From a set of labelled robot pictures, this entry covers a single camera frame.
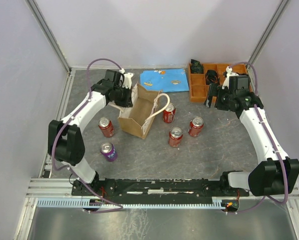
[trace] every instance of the purple soda can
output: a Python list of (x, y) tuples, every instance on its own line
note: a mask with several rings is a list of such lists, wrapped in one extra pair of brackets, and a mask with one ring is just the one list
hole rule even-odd
[(110, 142), (104, 142), (100, 146), (100, 153), (103, 154), (107, 161), (113, 162), (118, 158), (118, 153), (113, 144)]

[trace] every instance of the blue sheet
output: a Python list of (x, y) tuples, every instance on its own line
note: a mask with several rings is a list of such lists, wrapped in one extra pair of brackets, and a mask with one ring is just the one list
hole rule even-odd
[(147, 70), (140, 74), (140, 84), (149, 91), (163, 93), (189, 91), (184, 69)]

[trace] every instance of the orange tray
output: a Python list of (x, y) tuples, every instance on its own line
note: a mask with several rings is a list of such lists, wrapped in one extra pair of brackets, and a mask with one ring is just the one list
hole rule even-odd
[[(206, 84), (205, 79), (207, 70), (216, 71), (219, 75), (219, 83), (222, 85), (225, 81), (223, 73), (226, 71), (226, 67), (231, 65), (231, 63), (203, 63), (202, 65), (204, 68), (203, 74), (191, 73), (191, 64), (188, 65), (189, 100), (194, 103), (203, 103), (207, 98), (210, 87)], [(244, 64), (234, 66), (233, 72), (247, 74)]]

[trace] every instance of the gray floor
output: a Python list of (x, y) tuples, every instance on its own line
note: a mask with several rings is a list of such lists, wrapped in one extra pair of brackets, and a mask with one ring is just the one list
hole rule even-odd
[[(241, 209), (257, 203), (241, 200)], [(88, 214), (38, 207), (29, 240), (296, 240), (285, 206), (269, 199), (248, 213), (206, 209), (126, 209)]]
[[(101, 80), (105, 71), (92, 70), (92, 82)], [(135, 74), (134, 85), (144, 69), (127, 71)], [(77, 70), (66, 114), (84, 99), (87, 92), (86, 71)], [(217, 179), (223, 171), (250, 172), (256, 167), (258, 161), (251, 139), (233, 112), (208, 109), (201, 103), (192, 103), (189, 92), (169, 93), (169, 96), (176, 106), (174, 122), (164, 123), (159, 114), (145, 140), (120, 130), (117, 109), (106, 106), (96, 114), (86, 127), (83, 139), (85, 157), (101, 178)], [(204, 128), (200, 136), (191, 137), (186, 131), (195, 116), (203, 118)], [(113, 137), (106, 138), (101, 133), (98, 128), (101, 117), (108, 117), (113, 122)], [(179, 148), (172, 148), (167, 143), (171, 127), (180, 127), (185, 131)], [(118, 152), (118, 159), (114, 162), (107, 162), (100, 154), (100, 145), (106, 141), (113, 143)], [(53, 172), (52, 178), (67, 178), (69, 175), (64, 169)]]

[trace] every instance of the soda can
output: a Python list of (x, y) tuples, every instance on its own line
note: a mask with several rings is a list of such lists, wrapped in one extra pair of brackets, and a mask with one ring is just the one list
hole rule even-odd
[(174, 121), (174, 115), (176, 112), (176, 108), (173, 103), (170, 103), (167, 108), (163, 111), (163, 121), (167, 124), (170, 124)]
[(110, 142), (104, 142), (100, 146), (100, 153), (104, 155), (107, 161), (113, 162), (118, 158), (118, 153), (113, 144)]
[(191, 135), (192, 137), (197, 137), (202, 131), (203, 127), (204, 127), (203, 119), (199, 116), (196, 116), (189, 123), (188, 134)]
[(109, 138), (114, 135), (114, 127), (112, 121), (107, 117), (102, 117), (99, 120), (98, 127), (105, 137)]
[(179, 127), (173, 127), (169, 131), (168, 144), (173, 148), (177, 148), (180, 145), (182, 138), (183, 138), (182, 129), (180, 129)]

